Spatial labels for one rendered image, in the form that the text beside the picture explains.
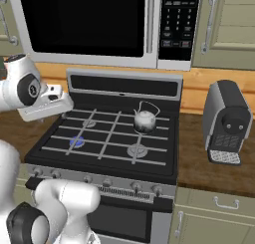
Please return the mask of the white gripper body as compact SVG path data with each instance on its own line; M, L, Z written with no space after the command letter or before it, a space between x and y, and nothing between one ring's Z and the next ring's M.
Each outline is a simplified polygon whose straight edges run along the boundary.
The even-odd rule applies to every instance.
M32 106L19 109L18 113L24 122L44 119L73 109L74 102L67 93L41 96Z

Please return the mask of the black and silver stove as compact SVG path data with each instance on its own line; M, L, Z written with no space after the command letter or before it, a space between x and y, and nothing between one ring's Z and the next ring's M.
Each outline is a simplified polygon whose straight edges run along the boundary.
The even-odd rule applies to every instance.
M160 73L70 69L67 72L73 109L61 115L27 153L25 164L35 189L57 169L62 179L84 182L86 174L99 188L109 177L110 188L134 191L142 197L174 200L177 180L178 124L183 78ZM133 128L139 102L156 117L154 131L142 134ZM41 176L33 169L40 167ZM160 185L156 195L151 188Z

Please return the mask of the pale green cupboard door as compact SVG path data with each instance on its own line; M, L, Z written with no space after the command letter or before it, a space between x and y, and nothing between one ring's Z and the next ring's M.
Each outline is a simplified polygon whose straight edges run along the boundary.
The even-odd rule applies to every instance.
M2 5L2 9L8 25L9 33L11 36L16 36L18 38L19 44L17 46L13 46L8 42L7 36L4 33L2 22L0 21L0 56L6 57L22 53L23 48L10 0L7 0L7 3Z
M180 235L175 238L178 211L183 211ZM255 244L255 225L218 219L174 206L169 244Z
M193 67L255 71L255 0L217 0L209 48L201 54L211 6L200 0Z

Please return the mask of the black microwave door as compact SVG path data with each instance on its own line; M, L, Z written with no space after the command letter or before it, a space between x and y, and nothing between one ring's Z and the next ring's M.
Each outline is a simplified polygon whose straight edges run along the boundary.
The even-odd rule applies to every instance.
M158 8L146 52L147 0L10 0L23 51L35 62L157 67Z

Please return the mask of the silver kettle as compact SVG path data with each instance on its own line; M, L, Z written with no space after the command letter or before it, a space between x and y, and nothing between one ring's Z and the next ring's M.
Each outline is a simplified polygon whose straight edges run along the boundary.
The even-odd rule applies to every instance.
M155 107L157 109L156 114L153 114L149 111L143 111L141 109L141 105L143 103L147 102L140 101L140 106L138 107L138 110L134 111L133 128L138 133L147 134L154 131L156 127L156 117L159 115L160 109L158 107Z

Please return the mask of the black glass oven door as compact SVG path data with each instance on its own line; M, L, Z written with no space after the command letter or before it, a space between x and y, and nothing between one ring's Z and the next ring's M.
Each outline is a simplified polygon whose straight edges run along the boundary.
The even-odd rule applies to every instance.
M102 244L167 244L171 214L101 204L88 221Z

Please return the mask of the silver microwave oven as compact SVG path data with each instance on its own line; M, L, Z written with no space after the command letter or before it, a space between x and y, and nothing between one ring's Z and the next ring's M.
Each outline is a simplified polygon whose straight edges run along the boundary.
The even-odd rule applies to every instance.
M188 71L200 0L160 0L158 8L157 67Z

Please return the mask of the grey and black coffee machine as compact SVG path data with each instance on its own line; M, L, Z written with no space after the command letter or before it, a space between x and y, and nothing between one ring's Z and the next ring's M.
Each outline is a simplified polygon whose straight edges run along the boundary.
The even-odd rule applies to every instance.
M252 122L253 114L235 82L220 80L211 84L202 117L208 160L240 165L239 152L249 136Z

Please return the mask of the pale green drawer front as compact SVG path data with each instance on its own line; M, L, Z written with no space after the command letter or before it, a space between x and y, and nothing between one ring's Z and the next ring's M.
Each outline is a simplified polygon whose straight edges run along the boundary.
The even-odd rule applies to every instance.
M219 203L233 206L235 199L240 201L238 210L222 209L215 205L213 197L218 196ZM218 219L235 220L255 225L255 198L218 193L212 191L178 187L175 204L203 215Z

